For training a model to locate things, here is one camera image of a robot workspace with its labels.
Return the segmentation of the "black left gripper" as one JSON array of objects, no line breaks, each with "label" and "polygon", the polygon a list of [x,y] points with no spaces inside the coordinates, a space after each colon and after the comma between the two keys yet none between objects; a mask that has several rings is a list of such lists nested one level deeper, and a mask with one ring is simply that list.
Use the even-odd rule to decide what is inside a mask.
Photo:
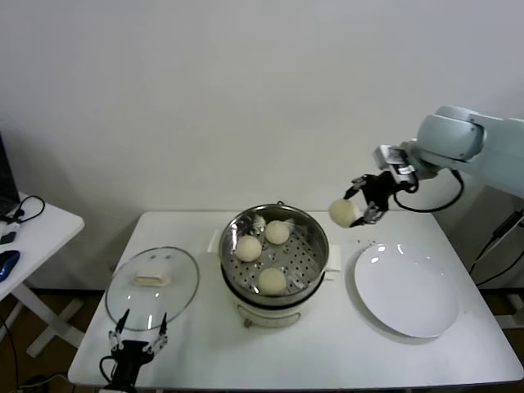
[{"label": "black left gripper", "polygon": [[143,365],[149,364],[168,342],[167,313],[164,313],[157,338],[150,342],[121,340],[121,333],[129,316],[130,309],[118,320],[115,329],[109,331],[112,358],[116,368],[112,381],[117,384],[135,384]]}]

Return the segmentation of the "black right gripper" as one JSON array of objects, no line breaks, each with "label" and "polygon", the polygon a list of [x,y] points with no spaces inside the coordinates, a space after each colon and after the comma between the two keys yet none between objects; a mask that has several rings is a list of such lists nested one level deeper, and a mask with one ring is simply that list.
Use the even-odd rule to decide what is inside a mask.
[{"label": "black right gripper", "polygon": [[361,192],[367,203],[367,209],[350,226],[377,224],[389,210],[390,198],[399,190],[399,184],[389,171],[384,171],[379,175],[364,174],[353,179],[343,199],[349,200]]}]

